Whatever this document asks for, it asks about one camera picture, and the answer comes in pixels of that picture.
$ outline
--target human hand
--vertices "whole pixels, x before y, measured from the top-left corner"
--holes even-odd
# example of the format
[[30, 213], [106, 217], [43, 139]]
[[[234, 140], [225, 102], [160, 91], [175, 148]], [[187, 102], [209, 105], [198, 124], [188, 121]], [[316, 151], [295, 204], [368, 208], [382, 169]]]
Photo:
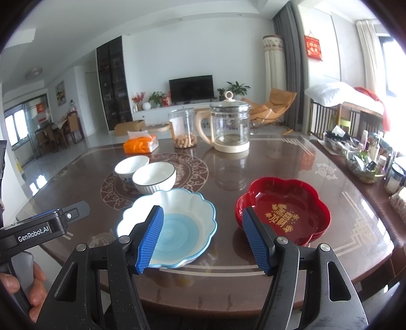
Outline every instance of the human hand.
[[[11, 295], [15, 294], [20, 289], [20, 283], [12, 275], [0, 273], [0, 280]], [[42, 305], [47, 297], [47, 291], [43, 283], [45, 280], [46, 277], [41, 267], [34, 262], [34, 282], [32, 283], [32, 288], [27, 297], [28, 301], [33, 306], [30, 309], [29, 316], [34, 323], [37, 321], [39, 312], [41, 311]]]

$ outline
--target ceiling light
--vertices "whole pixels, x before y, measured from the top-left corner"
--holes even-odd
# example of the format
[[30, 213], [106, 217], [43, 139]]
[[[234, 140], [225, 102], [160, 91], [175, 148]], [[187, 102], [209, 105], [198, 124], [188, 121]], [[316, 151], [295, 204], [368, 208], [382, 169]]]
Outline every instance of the ceiling light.
[[43, 70], [41, 67], [35, 67], [27, 72], [26, 79], [33, 79], [35, 77], [38, 77], [42, 73], [42, 71]]

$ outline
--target white pillow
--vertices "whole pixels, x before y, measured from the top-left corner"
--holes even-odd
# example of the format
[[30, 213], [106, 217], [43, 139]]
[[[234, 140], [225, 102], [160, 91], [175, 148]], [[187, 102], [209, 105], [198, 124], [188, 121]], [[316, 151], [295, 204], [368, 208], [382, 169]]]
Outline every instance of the white pillow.
[[329, 82], [315, 85], [305, 90], [305, 94], [322, 106], [335, 106], [346, 101], [348, 95], [353, 94], [355, 89], [345, 82]]

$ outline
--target tissue box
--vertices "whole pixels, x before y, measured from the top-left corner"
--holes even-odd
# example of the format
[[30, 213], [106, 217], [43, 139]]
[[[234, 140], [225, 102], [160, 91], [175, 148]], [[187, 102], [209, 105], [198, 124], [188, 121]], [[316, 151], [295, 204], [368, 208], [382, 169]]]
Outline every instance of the tissue box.
[[150, 137], [139, 137], [129, 139], [124, 143], [124, 152], [126, 154], [149, 154], [158, 148], [158, 139], [154, 134]]
[[116, 136], [127, 135], [128, 131], [140, 132], [145, 130], [145, 121], [136, 120], [134, 122], [119, 123], [114, 127], [114, 133]]

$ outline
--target red plastic tray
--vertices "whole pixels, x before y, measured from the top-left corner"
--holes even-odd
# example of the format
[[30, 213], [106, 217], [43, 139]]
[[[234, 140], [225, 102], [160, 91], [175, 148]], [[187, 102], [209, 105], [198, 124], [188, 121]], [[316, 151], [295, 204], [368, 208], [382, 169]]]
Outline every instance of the red plastic tray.
[[262, 223], [278, 236], [297, 245], [319, 238], [330, 225], [330, 211], [317, 191], [300, 180], [265, 177], [251, 183], [235, 205], [235, 218], [242, 226], [242, 212], [252, 206]]

